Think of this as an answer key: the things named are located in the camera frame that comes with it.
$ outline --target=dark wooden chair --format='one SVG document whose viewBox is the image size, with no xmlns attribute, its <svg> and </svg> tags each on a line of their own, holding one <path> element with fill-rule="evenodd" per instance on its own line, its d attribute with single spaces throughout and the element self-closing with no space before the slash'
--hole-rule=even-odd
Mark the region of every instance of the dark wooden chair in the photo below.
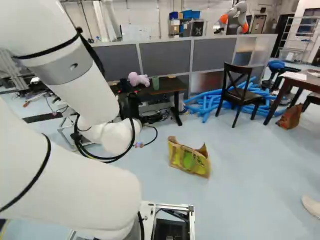
<svg viewBox="0 0 320 240">
<path fill-rule="evenodd" d="M 311 92 L 303 103 L 302 112 L 304 112 L 310 104 L 320 105 L 320 93 Z"/>
<path fill-rule="evenodd" d="M 237 77 L 235 80 L 231 76 L 230 72 L 238 73 L 240 74 L 239 77 Z M 240 111 L 243 106 L 254 104 L 254 109 L 251 115 L 251 120 L 255 119 L 258 107 L 260 104 L 264 104 L 264 98 L 261 95 L 255 94 L 248 90 L 248 85 L 250 82 L 252 67 L 246 67 L 246 66 L 236 66 L 229 63 L 224 63 L 224 75 L 223 75 L 223 85 L 222 85 L 222 93 L 221 93 L 221 99 L 218 106 L 218 109 L 216 110 L 215 116 L 218 117 L 223 101 L 226 100 L 232 104 L 232 109 L 235 108 L 235 106 L 238 106 L 235 119 L 233 121 L 232 127 L 234 128 L 236 126 Z M 227 76 L 229 77 L 229 85 L 227 87 Z M 246 77 L 245 79 L 245 86 L 244 88 L 237 87 L 237 84 L 239 84 L 240 79 L 243 77 Z"/>
</svg>

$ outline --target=wooden table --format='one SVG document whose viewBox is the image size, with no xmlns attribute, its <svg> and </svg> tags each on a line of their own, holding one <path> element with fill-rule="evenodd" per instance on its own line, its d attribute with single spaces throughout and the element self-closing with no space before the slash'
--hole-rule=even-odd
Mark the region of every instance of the wooden table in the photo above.
<svg viewBox="0 0 320 240">
<path fill-rule="evenodd" d="M 313 76 L 311 74 L 308 73 L 308 69 L 299 72 L 299 74 L 305 74 L 306 75 L 306 80 L 296 80 L 296 79 L 292 79 L 289 77 L 286 77 L 284 79 L 284 83 L 278 93 L 278 96 L 276 97 L 276 99 L 274 100 L 270 112 L 268 114 L 268 116 L 266 116 L 266 119 L 264 120 L 263 124 L 267 125 L 270 122 L 270 119 L 273 117 L 275 111 L 277 110 L 277 107 L 281 101 L 281 99 L 283 98 L 284 94 L 286 93 L 286 91 L 288 90 L 288 88 L 290 88 L 290 86 L 293 87 L 298 87 L 298 91 L 295 94 L 294 98 L 291 101 L 290 107 L 294 106 L 298 100 L 298 98 L 300 97 L 302 91 L 304 89 L 312 91 L 312 92 L 320 92 L 320 77 L 316 77 Z"/>
<path fill-rule="evenodd" d="M 111 90 L 115 95 L 120 95 L 118 93 L 118 86 L 113 85 L 110 86 Z M 174 94 L 174 106 L 170 108 L 173 117 L 175 118 L 176 123 L 178 126 L 182 126 L 181 119 L 179 117 L 179 92 L 187 90 L 188 87 L 185 85 L 178 77 L 160 77 L 159 78 L 159 89 L 155 90 L 153 88 L 152 81 L 150 80 L 150 86 L 145 87 L 142 84 L 139 84 L 138 86 L 133 87 L 134 91 L 138 91 L 137 96 L 138 97 L 144 97 L 149 95 L 158 95 L 158 94 L 167 94 L 167 93 L 173 93 Z"/>
</svg>

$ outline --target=black desk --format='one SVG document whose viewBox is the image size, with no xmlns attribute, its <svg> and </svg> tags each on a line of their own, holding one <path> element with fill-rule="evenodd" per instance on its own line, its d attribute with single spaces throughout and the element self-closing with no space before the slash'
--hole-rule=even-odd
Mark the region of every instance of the black desk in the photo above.
<svg viewBox="0 0 320 240">
<path fill-rule="evenodd" d="M 110 86 L 110 88 L 115 95 L 119 95 L 119 98 L 122 97 L 123 95 L 125 97 L 127 96 L 126 93 L 118 93 L 118 91 L 120 89 L 117 85 Z M 185 91 L 187 89 L 188 89 L 188 87 L 178 77 L 173 77 L 173 78 L 160 77 L 158 90 L 154 90 L 151 80 L 150 80 L 149 87 L 145 87 L 142 84 L 133 87 L 134 91 L 138 91 L 138 93 L 137 93 L 138 97 L 174 93 L 174 107 L 171 107 L 170 110 L 171 110 L 173 117 L 175 118 L 178 126 L 182 126 L 182 122 L 179 117 L 179 92 Z"/>
</svg>

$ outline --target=white sneaker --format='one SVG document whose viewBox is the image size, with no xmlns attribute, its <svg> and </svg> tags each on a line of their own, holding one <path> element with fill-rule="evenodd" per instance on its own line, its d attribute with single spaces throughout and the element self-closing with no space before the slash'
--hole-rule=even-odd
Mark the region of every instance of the white sneaker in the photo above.
<svg viewBox="0 0 320 240">
<path fill-rule="evenodd" d="M 301 198 L 304 208 L 313 216 L 320 219 L 320 202 L 311 199 L 308 196 Z"/>
</svg>

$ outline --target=door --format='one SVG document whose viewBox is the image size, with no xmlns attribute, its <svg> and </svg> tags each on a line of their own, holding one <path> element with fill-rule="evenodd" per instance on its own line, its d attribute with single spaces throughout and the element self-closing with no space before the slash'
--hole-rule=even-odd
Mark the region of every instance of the door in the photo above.
<svg viewBox="0 0 320 240">
<path fill-rule="evenodd" d="M 254 15 L 251 34 L 262 34 L 264 29 L 267 15 Z"/>
<path fill-rule="evenodd" d="M 276 37 L 275 40 L 275 44 L 271 53 L 271 58 L 277 58 L 279 56 L 279 52 L 278 52 L 278 47 L 283 47 L 285 45 L 286 41 L 281 41 L 281 37 L 283 36 L 282 39 L 287 39 L 288 37 L 288 32 L 290 32 L 290 25 L 288 25 L 286 27 L 286 23 L 288 20 L 288 17 L 294 17 L 294 14 L 282 14 L 279 16 L 279 20 L 278 23 L 276 24 L 275 27 L 275 34 L 278 34 L 278 36 Z"/>
</svg>

